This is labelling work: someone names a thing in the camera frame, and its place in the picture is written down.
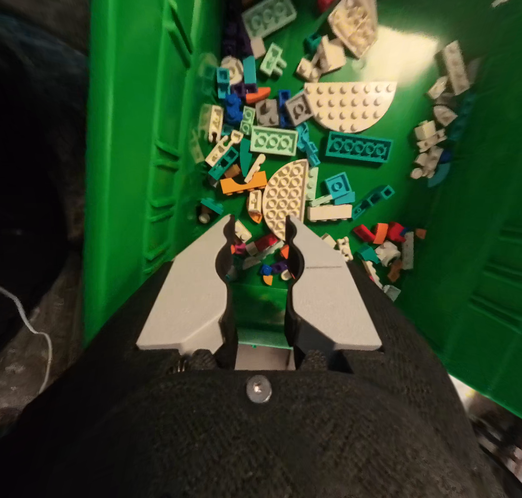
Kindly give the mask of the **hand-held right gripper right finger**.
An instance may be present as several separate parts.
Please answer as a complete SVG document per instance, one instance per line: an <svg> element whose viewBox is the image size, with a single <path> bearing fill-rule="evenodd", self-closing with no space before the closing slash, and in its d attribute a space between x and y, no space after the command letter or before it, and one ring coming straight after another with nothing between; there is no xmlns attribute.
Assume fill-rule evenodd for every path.
<svg viewBox="0 0 522 498"><path fill-rule="evenodd" d="M292 275L284 333L296 368L316 351L329 367L341 351L378 351L382 340L343 255L293 215L285 219Z"/></svg>

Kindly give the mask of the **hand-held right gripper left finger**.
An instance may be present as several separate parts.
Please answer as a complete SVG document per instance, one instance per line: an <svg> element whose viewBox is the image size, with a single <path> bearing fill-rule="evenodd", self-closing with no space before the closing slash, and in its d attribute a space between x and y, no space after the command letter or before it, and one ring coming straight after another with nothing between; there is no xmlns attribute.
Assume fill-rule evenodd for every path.
<svg viewBox="0 0 522 498"><path fill-rule="evenodd" d="M183 357L208 350L220 367L235 367L238 333L226 278L234 238L228 214L175 256L137 339L140 350L174 349Z"/></svg>

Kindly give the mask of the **green plastic bin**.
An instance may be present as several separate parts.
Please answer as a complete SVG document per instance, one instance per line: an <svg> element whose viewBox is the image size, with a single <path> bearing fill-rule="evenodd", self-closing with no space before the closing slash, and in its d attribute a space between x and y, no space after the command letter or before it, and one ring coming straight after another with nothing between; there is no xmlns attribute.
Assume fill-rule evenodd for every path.
<svg viewBox="0 0 522 498"><path fill-rule="evenodd" d="M85 247L85 338L205 231L213 197L253 238L269 233L247 194L222 194L197 162L212 148L228 0L92 0ZM331 32L316 0L265 44L283 50L282 76L260 86L298 93L314 33ZM415 239L397 304L446 369L521 415L521 0L377 0L376 43L324 81L395 81L388 111L363 132L393 142L388 162L326 155L330 131L307 125L319 149L317 195L346 173L361 215L311 224L350 238L396 222Z"/></svg>

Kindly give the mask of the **pile of toy bricks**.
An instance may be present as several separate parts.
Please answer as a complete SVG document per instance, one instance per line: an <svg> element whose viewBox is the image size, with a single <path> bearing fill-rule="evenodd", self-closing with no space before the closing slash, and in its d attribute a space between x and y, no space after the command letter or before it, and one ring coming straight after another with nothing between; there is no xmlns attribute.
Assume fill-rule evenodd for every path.
<svg viewBox="0 0 522 498"><path fill-rule="evenodd" d="M421 26L412 47L386 41L369 5L344 0L341 33L378 42L354 63L360 71L317 81L323 63L304 59L297 128L321 135L327 168L355 186L350 222L388 223L395 246L428 229L417 263L402 252L400 273L375 279L388 294L403 288L410 312L521 312L521 0L399 0L398 26Z"/></svg>

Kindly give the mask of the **person's black clothing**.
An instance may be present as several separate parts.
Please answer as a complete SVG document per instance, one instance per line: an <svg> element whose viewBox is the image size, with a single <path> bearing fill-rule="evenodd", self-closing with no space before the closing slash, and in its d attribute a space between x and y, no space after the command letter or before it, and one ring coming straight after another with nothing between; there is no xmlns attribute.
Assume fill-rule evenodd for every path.
<svg viewBox="0 0 522 498"><path fill-rule="evenodd" d="M27 315L82 251L88 59L1 10L1 287Z"/></svg>

